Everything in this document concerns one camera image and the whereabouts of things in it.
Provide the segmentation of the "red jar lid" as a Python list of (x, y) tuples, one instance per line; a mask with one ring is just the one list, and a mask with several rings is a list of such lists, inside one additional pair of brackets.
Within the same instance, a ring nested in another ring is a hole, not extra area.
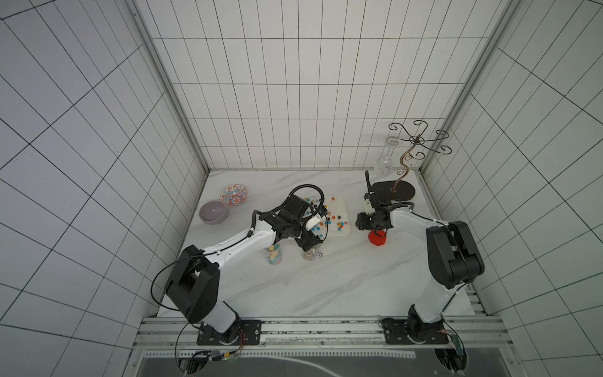
[(387, 241), (386, 230), (373, 230), (369, 233), (368, 239), (375, 246), (383, 246)]

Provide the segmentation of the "jar of pastel candies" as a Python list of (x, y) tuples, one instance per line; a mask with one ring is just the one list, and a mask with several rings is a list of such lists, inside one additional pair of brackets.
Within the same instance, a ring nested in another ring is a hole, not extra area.
[(267, 255), (267, 260), (270, 265), (278, 265), (283, 260), (282, 251), (278, 243), (266, 248), (265, 253)]

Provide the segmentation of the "jar of small dark candies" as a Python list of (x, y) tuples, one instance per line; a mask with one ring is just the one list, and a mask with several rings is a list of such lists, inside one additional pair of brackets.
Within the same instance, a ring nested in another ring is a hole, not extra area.
[(303, 253), (303, 259), (306, 260), (306, 262), (312, 262), (316, 259), (320, 259), (323, 257), (323, 252), (318, 249), (318, 248), (311, 248), (309, 251), (305, 251)]

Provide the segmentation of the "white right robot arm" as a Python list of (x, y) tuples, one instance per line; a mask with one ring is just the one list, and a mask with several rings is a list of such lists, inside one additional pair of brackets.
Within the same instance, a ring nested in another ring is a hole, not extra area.
[(461, 288), (485, 271), (473, 234), (464, 221), (429, 218), (415, 211), (416, 189), (409, 182), (371, 182), (364, 173), (365, 211), (356, 227), (369, 232), (369, 240), (381, 246), (391, 229), (405, 231), (426, 244), (431, 280), (419, 301), (408, 311), (407, 329), (416, 334), (443, 325), (444, 312)]

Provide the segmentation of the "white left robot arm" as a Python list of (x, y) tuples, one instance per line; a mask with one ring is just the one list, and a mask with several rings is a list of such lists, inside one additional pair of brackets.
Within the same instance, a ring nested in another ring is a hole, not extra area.
[(174, 305), (168, 309), (231, 341), (240, 331), (240, 316), (220, 300), (222, 272), (281, 240), (293, 239), (304, 252), (323, 243), (312, 228), (328, 216), (325, 200), (318, 186), (299, 185), (272, 210), (255, 210), (249, 229), (208, 248), (185, 248), (169, 267), (164, 294)]

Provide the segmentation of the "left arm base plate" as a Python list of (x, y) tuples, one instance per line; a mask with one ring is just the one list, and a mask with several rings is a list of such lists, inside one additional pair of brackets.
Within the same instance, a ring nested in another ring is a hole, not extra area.
[(236, 319), (225, 332), (219, 332), (203, 323), (196, 341), (198, 346), (256, 346), (260, 343), (260, 320)]

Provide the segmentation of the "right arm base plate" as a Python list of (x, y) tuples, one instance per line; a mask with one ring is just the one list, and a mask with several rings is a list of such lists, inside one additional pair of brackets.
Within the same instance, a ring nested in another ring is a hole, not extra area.
[(380, 325), (388, 345), (445, 346), (449, 343), (442, 321), (426, 324), (418, 317), (387, 317), (380, 321)]

